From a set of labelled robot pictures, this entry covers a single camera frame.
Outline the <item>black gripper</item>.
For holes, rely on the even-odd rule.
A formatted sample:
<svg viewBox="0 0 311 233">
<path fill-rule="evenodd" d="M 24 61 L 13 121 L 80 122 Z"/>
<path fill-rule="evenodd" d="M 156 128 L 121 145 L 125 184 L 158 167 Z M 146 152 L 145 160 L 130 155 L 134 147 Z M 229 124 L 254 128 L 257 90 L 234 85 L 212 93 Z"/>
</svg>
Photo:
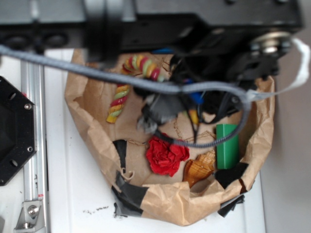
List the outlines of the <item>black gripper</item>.
<svg viewBox="0 0 311 233">
<path fill-rule="evenodd" d="M 170 63 L 170 82 L 176 84 L 218 81 L 239 85 L 235 74 L 230 74 L 234 61 L 229 56 L 187 57 L 173 56 Z M 237 96 L 220 90 L 199 91 L 191 94 L 165 95 L 136 88 L 136 93 L 148 102 L 142 112 L 141 123 L 147 132 L 186 112 L 192 126 L 214 124 L 238 112 L 242 105 Z"/>
</svg>

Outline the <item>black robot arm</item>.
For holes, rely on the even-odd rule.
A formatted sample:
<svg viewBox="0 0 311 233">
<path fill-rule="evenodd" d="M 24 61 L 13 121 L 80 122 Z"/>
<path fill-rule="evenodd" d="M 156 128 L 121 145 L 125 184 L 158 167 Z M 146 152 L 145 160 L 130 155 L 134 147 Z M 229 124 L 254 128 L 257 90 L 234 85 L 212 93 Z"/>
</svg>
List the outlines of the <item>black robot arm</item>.
<svg viewBox="0 0 311 233">
<path fill-rule="evenodd" d="M 244 108 L 223 89 L 255 90 L 256 78 L 278 73 L 278 59 L 303 27 L 296 0 L 3 0 L 0 52 L 41 65 L 120 83 L 107 109 L 114 123 L 124 109 L 130 73 L 163 81 L 143 52 L 171 53 L 175 85 L 214 83 L 212 90 L 162 91 L 134 81 L 150 97 L 139 124 L 147 132 L 186 111 L 192 125 L 216 123 Z"/>
</svg>

